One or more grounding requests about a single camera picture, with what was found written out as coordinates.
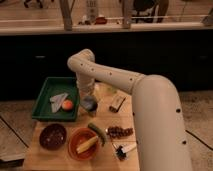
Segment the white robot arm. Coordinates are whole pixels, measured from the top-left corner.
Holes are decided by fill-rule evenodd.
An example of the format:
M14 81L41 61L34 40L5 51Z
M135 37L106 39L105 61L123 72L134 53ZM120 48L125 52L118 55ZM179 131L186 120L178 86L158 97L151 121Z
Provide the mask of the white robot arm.
M89 49L69 57L67 65L82 96L98 80L132 97L140 171L193 171L180 98L169 79L97 64Z

